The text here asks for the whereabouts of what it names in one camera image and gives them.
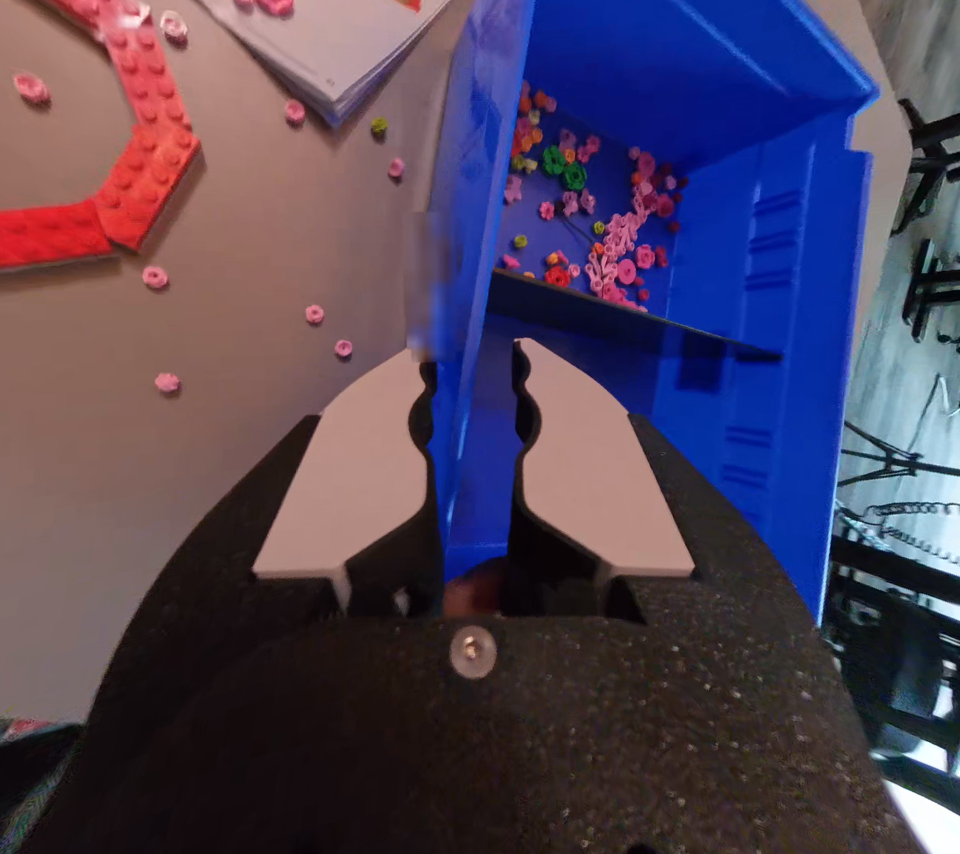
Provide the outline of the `grey desk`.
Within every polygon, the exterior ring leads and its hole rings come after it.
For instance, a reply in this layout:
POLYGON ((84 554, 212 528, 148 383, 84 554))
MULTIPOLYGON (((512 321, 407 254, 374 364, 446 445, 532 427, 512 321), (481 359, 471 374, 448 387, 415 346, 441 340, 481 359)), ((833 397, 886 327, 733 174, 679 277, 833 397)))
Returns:
POLYGON ((306 414, 403 347, 391 248, 426 207, 453 0, 362 119, 283 118, 280 83, 194 0, 174 78, 201 142, 144 253, 2 276, 2 716, 83 720, 126 626, 203 515, 306 414), (146 287, 161 267, 167 289, 146 287), (318 327, 305 308, 319 305, 318 327), (353 356, 334 355, 338 339, 353 356), (163 372, 182 390, 157 391, 163 372))

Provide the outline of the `patterned cloth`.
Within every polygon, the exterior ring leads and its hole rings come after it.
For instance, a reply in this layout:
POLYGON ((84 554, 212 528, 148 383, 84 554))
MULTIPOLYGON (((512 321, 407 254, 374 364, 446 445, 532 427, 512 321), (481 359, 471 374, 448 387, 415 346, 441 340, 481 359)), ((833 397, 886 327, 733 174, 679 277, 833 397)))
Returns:
POLYGON ((4 715, 1 716, 1 746, 48 737, 75 738, 81 728, 77 723, 4 715))

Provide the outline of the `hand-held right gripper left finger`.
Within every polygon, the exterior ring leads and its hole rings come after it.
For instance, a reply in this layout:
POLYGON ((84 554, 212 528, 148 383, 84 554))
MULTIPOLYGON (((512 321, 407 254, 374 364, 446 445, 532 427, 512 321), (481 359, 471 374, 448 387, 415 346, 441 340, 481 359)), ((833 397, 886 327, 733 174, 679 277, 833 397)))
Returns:
POLYGON ((253 561, 260 581, 319 580, 347 616, 430 610, 443 591, 433 459, 436 370, 412 352, 321 413, 253 561))

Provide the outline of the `black tripod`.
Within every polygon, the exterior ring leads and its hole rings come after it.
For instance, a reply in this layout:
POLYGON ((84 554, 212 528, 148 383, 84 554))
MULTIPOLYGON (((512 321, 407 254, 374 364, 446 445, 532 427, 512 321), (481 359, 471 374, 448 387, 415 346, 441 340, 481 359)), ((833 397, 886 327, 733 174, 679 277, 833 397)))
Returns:
POLYGON ((959 468, 935 463, 917 451, 905 450, 874 434, 859 428, 850 420, 844 420, 843 437, 851 436, 858 446, 845 442, 840 450, 841 464, 850 469, 838 472, 837 489, 853 487, 858 484, 918 478, 920 476, 938 476, 958 478, 959 468))

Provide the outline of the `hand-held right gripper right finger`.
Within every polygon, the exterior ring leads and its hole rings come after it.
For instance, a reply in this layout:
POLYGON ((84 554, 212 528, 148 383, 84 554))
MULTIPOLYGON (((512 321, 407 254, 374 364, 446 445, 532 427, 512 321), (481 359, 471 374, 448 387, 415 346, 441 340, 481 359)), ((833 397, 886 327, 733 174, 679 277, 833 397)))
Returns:
POLYGON ((511 348, 515 460, 503 611, 644 623, 629 580, 695 562, 626 407, 531 337, 511 348))

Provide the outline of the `pile of small colourful bricks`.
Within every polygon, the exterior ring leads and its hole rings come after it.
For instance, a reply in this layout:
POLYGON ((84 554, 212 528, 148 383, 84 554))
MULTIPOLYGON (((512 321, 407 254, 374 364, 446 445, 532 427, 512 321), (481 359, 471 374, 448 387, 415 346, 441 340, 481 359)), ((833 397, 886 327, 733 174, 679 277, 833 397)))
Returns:
POLYGON ((522 81, 494 266, 646 312, 662 300, 689 184, 522 81))

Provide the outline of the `red brick frame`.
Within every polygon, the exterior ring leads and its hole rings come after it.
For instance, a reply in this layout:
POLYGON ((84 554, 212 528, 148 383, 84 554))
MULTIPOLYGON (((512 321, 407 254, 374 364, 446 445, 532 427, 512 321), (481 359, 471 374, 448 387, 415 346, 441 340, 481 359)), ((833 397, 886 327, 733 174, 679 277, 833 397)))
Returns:
POLYGON ((135 125, 88 199, 1 212, 4 273, 138 252, 201 147, 145 3, 46 1, 102 44, 135 125))

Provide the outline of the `black metal stand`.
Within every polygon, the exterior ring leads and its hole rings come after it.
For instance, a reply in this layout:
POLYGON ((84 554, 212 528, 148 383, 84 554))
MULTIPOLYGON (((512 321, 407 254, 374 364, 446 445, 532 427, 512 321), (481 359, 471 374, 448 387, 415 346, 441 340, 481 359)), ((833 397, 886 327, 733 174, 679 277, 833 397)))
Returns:
MULTIPOLYGON (((900 99, 905 115, 913 155, 907 173, 913 191, 891 232, 891 237, 904 234, 909 227, 934 211, 942 188, 959 182, 959 152, 950 151, 949 143, 959 138, 959 115, 926 121, 913 102, 900 99)), ((931 313, 936 308, 959 303, 958 256, 950 260, 937 249, 930 238, 923 239, 913 257, 901 318, 915 343, 923 342, 931 313)))

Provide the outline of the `blue plastic storage bin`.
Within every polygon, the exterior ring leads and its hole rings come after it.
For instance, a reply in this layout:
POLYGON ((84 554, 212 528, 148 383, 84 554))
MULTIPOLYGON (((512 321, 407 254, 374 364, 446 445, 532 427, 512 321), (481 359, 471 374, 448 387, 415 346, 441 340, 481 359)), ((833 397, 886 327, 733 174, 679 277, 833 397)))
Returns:
POLYGON ((822 620, 871 162, 854 120, 878 96, 803 0, 475 0, 454 50, 428 212, 449 274, 433 454, 448 571, 506 545, 510 341, 540 335, 732 502, 822 620), (628 150, 677 178, 636 244, 647 313, 584 267, 532 280, 588 227, 543 153, 563 127, 597 217, 631 208, 628 150))

